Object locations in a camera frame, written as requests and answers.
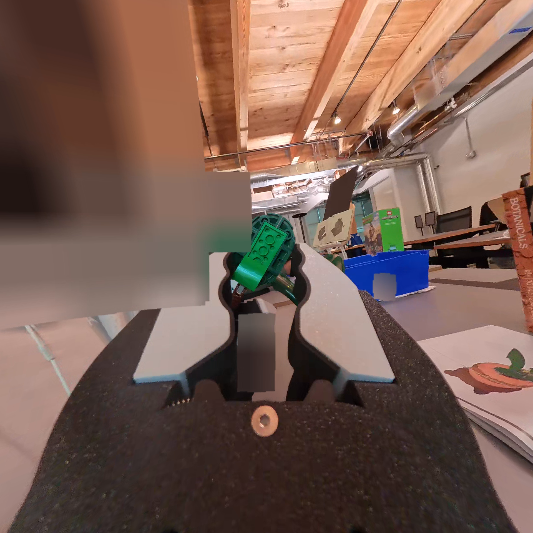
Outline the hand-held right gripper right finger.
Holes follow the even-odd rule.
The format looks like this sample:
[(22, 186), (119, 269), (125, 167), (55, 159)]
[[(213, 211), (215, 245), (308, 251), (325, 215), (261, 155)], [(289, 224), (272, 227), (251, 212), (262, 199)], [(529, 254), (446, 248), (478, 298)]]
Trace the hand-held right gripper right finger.
[(294, 265), (298, 296), (296, 332), (302, 343), (332, 371), (332, 383), (392, 383), (390, 363), (356, 285), (307, 244), (297, 244)]

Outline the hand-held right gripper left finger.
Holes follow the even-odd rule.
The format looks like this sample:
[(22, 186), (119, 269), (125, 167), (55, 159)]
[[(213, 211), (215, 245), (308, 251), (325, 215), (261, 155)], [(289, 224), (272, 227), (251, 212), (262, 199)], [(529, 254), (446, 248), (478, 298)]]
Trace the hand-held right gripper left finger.
[(229, 253), (209, 256), (209, 298), (203, 305), (163, 308), (137, 369), (135, 383), (196, 383), (210, 360), (235, 337), (235, 318), (223, 290), (229, 286)]

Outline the building instruction booklet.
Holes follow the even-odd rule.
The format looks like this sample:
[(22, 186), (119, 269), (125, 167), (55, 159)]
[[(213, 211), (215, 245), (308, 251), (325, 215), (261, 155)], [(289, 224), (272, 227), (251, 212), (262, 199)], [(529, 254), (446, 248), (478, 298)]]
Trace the building instruction booklet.
[(532, 335), (487, 325), (418, 343), (467, 417), (532, 463)]

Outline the grey desk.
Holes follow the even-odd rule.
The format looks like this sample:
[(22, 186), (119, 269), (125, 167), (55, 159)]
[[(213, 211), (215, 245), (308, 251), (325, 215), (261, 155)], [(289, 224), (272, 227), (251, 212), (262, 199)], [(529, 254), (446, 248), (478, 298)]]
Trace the grey desk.
[(349, 403), (274, 403), (281, 451), (265, 532), (532, 532), (532, 465), (471, 425), (417, 341), (518, 326), (518, 293), (437, 283), (379, 304), (362, 294), (393, 384)]

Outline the brown-topped office desk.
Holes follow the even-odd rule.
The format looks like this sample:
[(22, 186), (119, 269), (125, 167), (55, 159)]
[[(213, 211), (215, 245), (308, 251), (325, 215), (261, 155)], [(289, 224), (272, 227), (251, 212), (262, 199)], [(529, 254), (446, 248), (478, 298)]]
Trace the brown-topped office desk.
[(511, 239), (508, 230), (492, 231), (494, 224), (477, 228), (437, 233), (404, 243), (406, 249), (430, 250), (430, 265), (443, 269), (466, 268), (474, 264), (477, 268), (487, 269), (488, 259), (511, 257)]

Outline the blue plastic bin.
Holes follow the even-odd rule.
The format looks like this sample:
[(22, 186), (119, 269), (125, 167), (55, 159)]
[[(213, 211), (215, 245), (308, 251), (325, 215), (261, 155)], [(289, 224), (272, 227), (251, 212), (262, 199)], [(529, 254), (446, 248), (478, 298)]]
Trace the blue plastic bin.
[(429, 250), (381, 252), (344, 260), (345, 274), (358, 290), (374, 296), (376, 275), (396, 277), (396, 296), (426, 288), (429, 285)]

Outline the black floor lamp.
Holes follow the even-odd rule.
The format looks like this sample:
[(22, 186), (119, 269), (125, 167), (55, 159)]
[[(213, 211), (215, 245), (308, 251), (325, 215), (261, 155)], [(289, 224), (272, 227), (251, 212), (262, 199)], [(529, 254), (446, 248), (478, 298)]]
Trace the black floor lamp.
[(311, 245), (305, 217), (307, 213), (298, 213), (292, 216), (292, 224), (297, 243)]

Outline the wooden easel with board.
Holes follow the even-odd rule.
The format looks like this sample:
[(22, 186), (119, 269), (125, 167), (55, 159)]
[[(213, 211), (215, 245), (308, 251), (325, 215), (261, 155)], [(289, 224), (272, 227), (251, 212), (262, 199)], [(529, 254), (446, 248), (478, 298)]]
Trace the wooden easel with board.
[(338, 247), (343, 259), (347, 259), (345, 247), (356, 233), (355, 206), (350, 203), (348, 210), (332, 215), (317, 225), (312, 247), (317, 250)]

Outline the green toy set box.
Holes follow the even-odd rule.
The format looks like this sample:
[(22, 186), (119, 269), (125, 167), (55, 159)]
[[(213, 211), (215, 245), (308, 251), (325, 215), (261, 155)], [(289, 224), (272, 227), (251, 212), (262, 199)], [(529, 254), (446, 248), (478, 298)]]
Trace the green toy set box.
[(376, 256), (381, 252), (403, 252), (404, 240), (399, 208), (377, 210), (363, 217), (364, 247), (366, 253)]

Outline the black tilted panel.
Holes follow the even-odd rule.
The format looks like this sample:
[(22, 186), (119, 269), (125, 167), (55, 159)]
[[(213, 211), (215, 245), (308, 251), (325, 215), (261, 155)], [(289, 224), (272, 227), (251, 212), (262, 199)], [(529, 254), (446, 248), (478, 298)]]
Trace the black tilted panel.
[(352, 168), (339, 179), (331, 183), (323, 214), (324, 221), (338, 213), (343, 213), (350, 209), (353, 190), (355, 189), (357, 179), (358, 170), (357, 168)]

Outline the silver vertical pipe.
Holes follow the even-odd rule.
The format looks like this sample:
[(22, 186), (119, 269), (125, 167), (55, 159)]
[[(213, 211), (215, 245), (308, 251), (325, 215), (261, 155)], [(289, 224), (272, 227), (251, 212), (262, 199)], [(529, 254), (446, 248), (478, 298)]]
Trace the silver vertical pipe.
[(441, 203), (436, 186), (436, 179), (433, 172), (431, 157), (426, 155), (417, 162), (416, 167), (423, 205), (427, 212), (433, 211), (436, 215), (440, 215)]

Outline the black orchid toy set box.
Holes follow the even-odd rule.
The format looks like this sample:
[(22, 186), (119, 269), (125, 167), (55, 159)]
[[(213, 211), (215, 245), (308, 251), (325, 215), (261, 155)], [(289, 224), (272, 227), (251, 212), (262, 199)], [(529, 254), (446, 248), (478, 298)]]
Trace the black orchid toy set box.
[(526, 328), (532, 332), (532, 186), (503, 194)]

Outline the silver air duct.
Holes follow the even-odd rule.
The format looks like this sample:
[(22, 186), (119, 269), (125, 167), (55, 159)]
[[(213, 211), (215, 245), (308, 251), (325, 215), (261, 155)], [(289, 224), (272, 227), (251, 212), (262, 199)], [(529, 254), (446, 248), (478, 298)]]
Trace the silver air duct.
[(396, 120), (387, 131), (389, 143), (382, 151), (383, 157), (392, 155), (404, 143), (404, 131), (410, 128), (410, 125), (420, 114), (417, 103), (414, 103), (406, 112)]

